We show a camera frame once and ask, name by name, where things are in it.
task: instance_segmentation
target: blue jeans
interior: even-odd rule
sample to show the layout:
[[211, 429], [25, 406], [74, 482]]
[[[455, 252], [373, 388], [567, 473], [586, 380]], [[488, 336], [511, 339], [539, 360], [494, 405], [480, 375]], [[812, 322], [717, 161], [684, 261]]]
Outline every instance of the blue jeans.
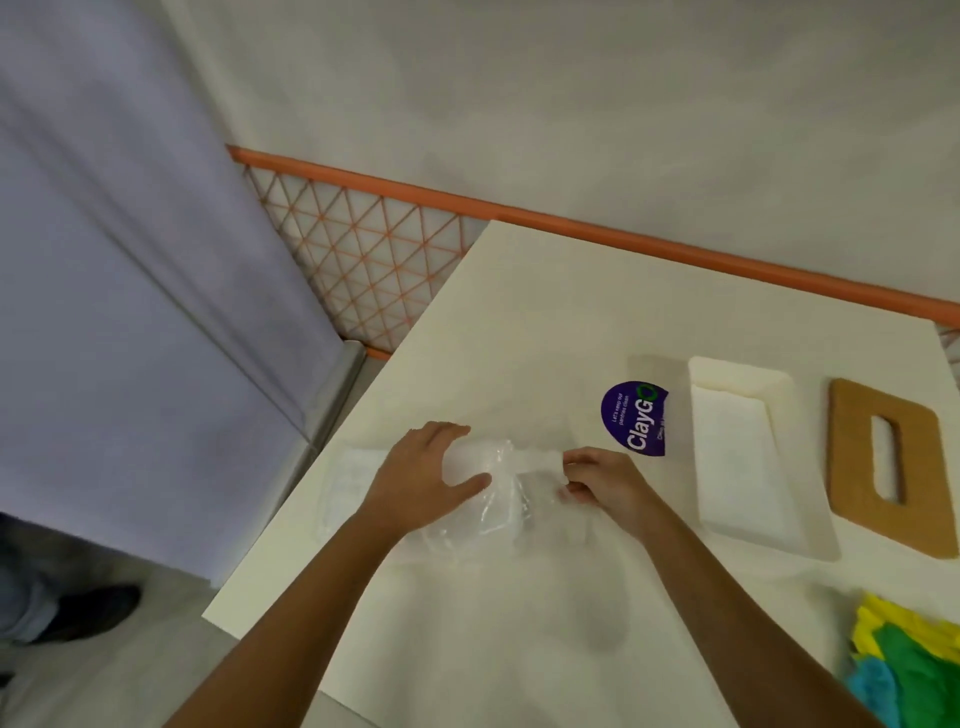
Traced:
[[35, 640], [56, 613], [57, 595], [46, 577], [0, 541], [0, 640]]

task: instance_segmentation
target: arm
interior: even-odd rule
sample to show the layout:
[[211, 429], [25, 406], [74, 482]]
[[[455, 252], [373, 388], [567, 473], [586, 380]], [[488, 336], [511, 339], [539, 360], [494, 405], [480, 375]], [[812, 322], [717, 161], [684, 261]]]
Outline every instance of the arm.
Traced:
[[564, 462], [573, 497], [599, 505], [646, 547], [743, 728], [881, 728], [743, 591], [628, 455], [581, 448]]
[[490, 485], [448, 486], [444, 453], [469, 427], [427, 423], [394, 445], [363, 505], [334, 534], [166, 728], [296, 728], [373, 573], [410, 531]]

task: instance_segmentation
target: shoe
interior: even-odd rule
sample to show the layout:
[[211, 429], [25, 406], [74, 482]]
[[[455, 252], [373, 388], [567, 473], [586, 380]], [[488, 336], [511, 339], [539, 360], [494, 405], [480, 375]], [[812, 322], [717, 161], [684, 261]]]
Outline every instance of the shoe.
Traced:
[[119, 584], [62, 596], [57, 614], [30, 644], [65, 643], [101, 635], [133, 613], [140, 595], [139, 587]]

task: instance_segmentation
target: gray floor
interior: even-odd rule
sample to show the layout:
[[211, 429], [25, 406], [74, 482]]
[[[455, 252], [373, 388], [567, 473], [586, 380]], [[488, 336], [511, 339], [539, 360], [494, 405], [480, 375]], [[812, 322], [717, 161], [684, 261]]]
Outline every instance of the gray floor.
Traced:
[[[364, 362], [337, 426], [383, 364]], [[68, 588], [133, 581], [144, 598], [127, 621], [92, 640], [0, 650], [0, 669], [16, 673], [2, 728], [161, 726], [235, 644], [201, 618], [214, 595], [201, 579], [32, 526], [15, 524], [11, 535]], [[367, 723], [318, 695], [303, 725]]]

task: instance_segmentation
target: hand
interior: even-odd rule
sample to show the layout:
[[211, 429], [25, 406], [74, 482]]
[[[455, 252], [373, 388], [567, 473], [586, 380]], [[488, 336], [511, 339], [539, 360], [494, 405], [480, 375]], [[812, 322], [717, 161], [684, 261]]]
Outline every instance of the hand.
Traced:
[[489, 473], [452, 486], [442, 475], [447, 448], [468, 432], [466, 425], [434, 422], [407, 432], [376, 472], [357, 515], [387, 528], [399, 540], [476, 496], [490, 485]]
[[628, 533], [635, 533], [644, 501], [654, 493], [625, 452], [579, 448], [564, 453], [567, 491], [577, 501], [598, 505]]

